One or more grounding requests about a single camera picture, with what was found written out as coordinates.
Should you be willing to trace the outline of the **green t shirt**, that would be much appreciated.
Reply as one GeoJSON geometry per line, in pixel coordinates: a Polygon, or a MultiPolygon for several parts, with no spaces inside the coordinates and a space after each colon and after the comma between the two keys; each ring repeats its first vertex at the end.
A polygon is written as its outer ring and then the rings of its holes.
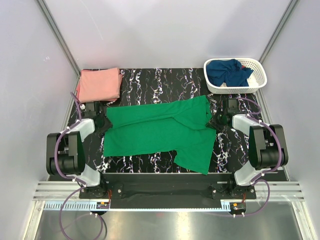
{"type": "Polygon", "coordinates": [[[209,126],[212,113],[205,95],[170,103],[109,107],[106,115],[112,127],[104,134],[104,157],[176,151],[176,165],[209,173],[216,130],[209,126]]]}

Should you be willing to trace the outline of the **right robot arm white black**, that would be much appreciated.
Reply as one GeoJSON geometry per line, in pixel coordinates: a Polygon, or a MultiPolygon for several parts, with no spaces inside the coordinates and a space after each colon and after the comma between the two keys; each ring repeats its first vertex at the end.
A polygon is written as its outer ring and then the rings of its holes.
{"type": "Polygon", "coordinates": [[[254,185],[265,174],[273,173],[288,163],[283,127],[254,118],[261,111],[261,107],[248,98],[228,98],[208,122],[207,126],[217,131],[230,127],[248,136],[248,161],[230,175],[222,188],[213,188],[214,194],[228,195],[233,199],[243,197],[254,191],[254,185]]]}

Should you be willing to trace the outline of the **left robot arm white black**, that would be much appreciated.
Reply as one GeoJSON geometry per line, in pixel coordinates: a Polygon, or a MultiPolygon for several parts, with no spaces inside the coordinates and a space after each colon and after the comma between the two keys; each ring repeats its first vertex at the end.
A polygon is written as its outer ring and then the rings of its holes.
{"type": "Polygon", "coordinates": [[[77,182],[84,194],[103,198],[108,193],[107,181],[87,164],[83,142],[89,135],[104,133],[113,125],[101,102],[82,103],[77,107],[80,118],[72,126],[47,135],[46,171],[51,176],[77,182]]]}

